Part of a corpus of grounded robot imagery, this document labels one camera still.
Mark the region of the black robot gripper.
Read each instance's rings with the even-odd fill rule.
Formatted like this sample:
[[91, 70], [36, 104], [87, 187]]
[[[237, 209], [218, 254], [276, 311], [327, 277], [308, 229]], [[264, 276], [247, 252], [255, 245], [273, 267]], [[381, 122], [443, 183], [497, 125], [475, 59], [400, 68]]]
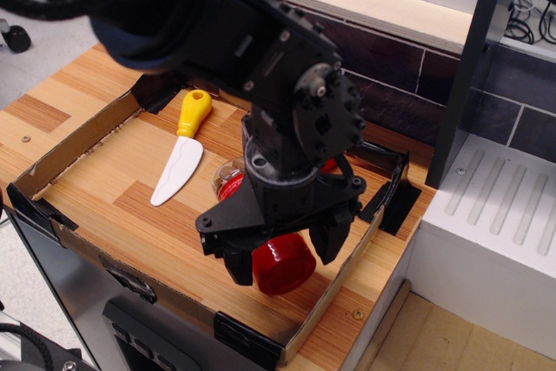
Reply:
[[244, 143], [245, 178], [228, 199], [200, 215], [195, 226], [205, 255], [223, 258], [234, 283], [254, 283], [253, 252], [268, 240], [307, 229], [323, 264], [334, 261], [361, 210], [366, 181], [354, 174], [344, 153], [340, 174], [307, 164], [285, 176], [253, 140]]

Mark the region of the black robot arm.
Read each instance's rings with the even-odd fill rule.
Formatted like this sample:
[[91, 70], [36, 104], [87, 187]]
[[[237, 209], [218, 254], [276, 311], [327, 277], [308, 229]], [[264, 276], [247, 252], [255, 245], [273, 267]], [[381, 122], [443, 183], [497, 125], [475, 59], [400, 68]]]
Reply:
[[89, 18], [122, 66], [201, 79], [246, 100], [245, 176], [228, 199], [200, 215], [203, 250], [234, 281], [253, 281], [252, 254], [307, 230], [323, 263], [333, 261], [361, 210], [366, 184], [345, 152], [365, 127], [360, 95], [319, 24], [283, 0], [1, 0], [44, 21]]

